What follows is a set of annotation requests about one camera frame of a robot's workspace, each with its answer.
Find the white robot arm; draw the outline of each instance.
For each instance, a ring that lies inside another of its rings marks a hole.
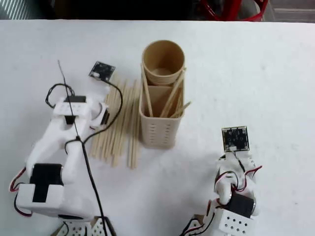
[[[79,136],[87,137],[90,127],[104,126],[108,119],[107,106],[91,97],[71,96],[69,102],[61,98],[56,104],[52,119],[43,135],[35,144],[26,161],[27,184],[20,184],[16,204],[40,214],[64,220],[91,221],[93,204],[73,187],[80,160],[84,160]],[[66,149],[65,164],[51,164],[48,159],[59,149]]]
[[[222,129],[224,151],[217,163],[214,191],[217,199],[209,201],[205,215],[194,216],[181,236],[252,236],[259,214],[255,184],[257,167],[248,154],[247,128]]]

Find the perforated bracket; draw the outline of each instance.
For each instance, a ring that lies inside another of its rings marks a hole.
[[[223,233],[233,236],[253,236],[255,222],[229,210],[218,209],[214,226]]]
[[[61,229],[58,231],[57,236],[90,236],[91,232],[91,224],[87,222],[66,222],[67,226],[63,224]]]

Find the bamboo skewer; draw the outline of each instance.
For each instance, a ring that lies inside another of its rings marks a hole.
[[[125,115],[124,123],[123,123],[123,135],[119,144],[119,146],[121,147],[119,155],[122,155],[123,150],[125,149],[126,136],[127,136],[128,128],[130,126],[131,117],[132,117],[132,103],[133,103],[132,98],[133,98],[133,94],[135,92],[136,86],[137,86],[137,81],[134,81],[133,86],[129,89],[129,98],[126,104],[127,110],[126,110],[126,115]]]
[[[189,105],[191,104],[191,102],[186,103],[181,109],[179,109],[178,111],[176,111],[170,118],[175,118],[176,116],[178,116],[180,113],[182,113]]]
[[[133,165],[132,168],[137,168],[138,165],[138,152],[139,152],[139,129],[140,129],[140,114],[138,112],[138,107],[139,107],[139,95],[140,95],[140,91],[138,89],[138,93],[137,93],[137,102],[136,102],[136,111],[137,111],[137,124],[136,124],[136,133],[135,133],[135,145],[133,147]]]
[[[115,95],[114,95],[114,102],[112,103],[112,110],[111,113],[114,114],[115,112],[117,112],[117,99],[119,97],[119,92],[117,90],[115,90]],[[116,122],[112,124],[112,126],[109,128],[109,136],[107,137],[107,142],[106,142],[106,146],[103,147],[103,153],[105,156],[105,161],[109,162],[109,157],[111,155],[111,151],[112,151],[112,139],[115,137],[115,127],[116,127]]]
[[[137,163],[137,142],[138,142],[138,135],[139,132],[137,132],[137,128],[139,127],[138,121],[139,121],[139,113],[138,113],[138,107],[139,107],[139,90],[137,88],[135,92],[135,100],[134,100],[134,107],[133,107],[133,127],[131,127],[132,130],[132,152],[131,152],[131,168],[134,169],[136,167]]]
[[[165,118],[168,115],[169,109],[171,107],[171,104],[172,104],[172,101],[173,101],[173,98],[174,98],[174,95],[175,95],[179,85],[181,84],[181,82],[184,79],[184,74],[185,74],[185,69],[183,69],[183,71],[181,72],[178,80],[175,82],[175,85],[174,85],[174,87],[173,87],[173,89],[171,91],[171,94],[170,94],[170,96],[168,97],[168,99],[167,99],[167,101],[165,103],[165,106],[164,106],[164,108],[163,108],[163,110],[161,112],[161,115],[159,116],[160,118]]]
[[[148,88],[148,81],[146,74],[144,72],[143,64],[141,64],[141,74],[142,74],[142,81],[143,81],[143,87],[144,87],[144,93],[147,98],[148,108],[149,108],[149,114],[150,117],[153,117],[153,111],[152,111],[152,105],[150,100],[150,94],[149,94],[149,88]]]
[[[123,92],[122,92],[122,94],[125,92],[125,89],[126,89],[126,83],[124,84],[124,88],[123,88]],[[114,147],[114,143],[115,143],[115,137],[116,137],[116,127],[117,127],[117,124],[118,124],[118,122],[119,122],[119,120],[120,120],[120,116],[119,117],[117,117],[118,119],[117,119],[117,121],[115,121],[114,123],[113,123],[113,125],[112,125],[112,127],[113,127],[113,131],[112,131],[112,137],[111,137],[111,140],[110,140],[110,143],[109,143],[109,150],[108,150],[108,155],[112,155],[113,154],[113,147]]]
[[[128,167],[132,168],[132,160],[133,160],[133,136],[134,136],[134,126],[135,126],[135,115],[137,111],[136,107],[136,88],[134,88],[132,94],[132,112],[131,112],[131,123],[130,123],[130,142],[129,142],[129,152],[128,152]]]
[[[129,92],[128,89],[126,88],[126,81],[124,84],[124,90],[123,90],[123,96],[125,98],[129,97]],[[115,139],[114,139],[114,143],[113,143],[113,151],[112,151],[112,155],[113,155],[113,163],[112,166],[116,167],[119,163],[119,144],[120,144],[120,139],[122,136],[122,128],[123,128],[123,122],[124,122],[124,118],[125,118],[125,113],[126,113],[126,101],[125,100],[125,104],[123,104],[122,110],[121,110],[121,114],[119,116],[119,119],[117,120],[117,128],[115,131]]]
[[[109,92],[109,94],[107,95],[106,104],[109,104],[109,106],[111,106],[111,104],[113,102],[113,96],[112,96],[113,94],[114,94],[114,92],[111,90]],[[106,131],[102,132],[98,136],[99,136],[99,138],[98,138],[98,143],[97,143],[96,157],[98,159],[103,159],[102,150],[103,150],[106,138],[108,136],[108,132],[106,132]]]

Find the white tabletop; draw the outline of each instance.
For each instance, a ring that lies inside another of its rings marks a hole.
[[[142,50],[158,39],[183,48],[185,101],[192,105],[175,147],[142,147],[136,170],[126,168],[126,157],[117,168],[91,159],[118,235],[176,236],[194,213],[203,214],[223,153],[221,127],[240,125],[247,125],[251,153],[264,166],[257,174],[256,235],[314,231],[314,24],[35,20],[0,21],[1,235],[49,235],[60,224],[19,216],[7,191],[49,123],[44,100],[62,81],[57,60],[77,94],[98,93],[103,84],[87,76],[96,60],[116,66],[122,79],[139,79]],[[94,198],[81,168],[78,186]]]

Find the red wire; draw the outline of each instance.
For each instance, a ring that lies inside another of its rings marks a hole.
[[[18,194],[15,195],[15,198],[14,198],[14,209],[22,216],[25,216],[25,217],[31,217],[33,215],[33,212],[31,211],[30,213],[25,213],[25,212],[22,212],[21,210],[18,209],[18,207],[16,206],[16,199],[18,197]]]
[[[252,170],[249,170],[249,171],[246,171],[245,173],[244,173],[244,175],[245,175],[245,180],[244,180],[244,187],[243,188],[241,188],[241,189],[236,189],[236,191],[237,192],[243,192],[245,189],[246,189],[246,187],[247,187],[247,180],[246,180],[246,175],[248,175],[248,173],[250,173],[250,172],[254,172],[254,173],[256,173],[259,169],[261,169],[262,168],[262,166],[258,166],[257,168],[255,168],[255,169],[252,169]]]
[[[248,173],[250,173],[250,172],[253,172],[253,171],[258,171],[259,169],[261,169],[262,168],[262,166],[258,166],[257,168],[255,168],[255,169],[252,169],[252,170],[250,170],[250,171],[246,171],[245,172],[245,175],[247,175]]]
[[[24,167],[20,172],[19,174],[12,180],[11,184],[10,184],[10,188],[9,188],[9,191],[10,192],[16,192],[19,190],[19,188],[17,188],[18,184],[16,186],[14,186],[15,184],[15,181],[22,176],[22,174],[25,172],[26,170],[26,167]]]

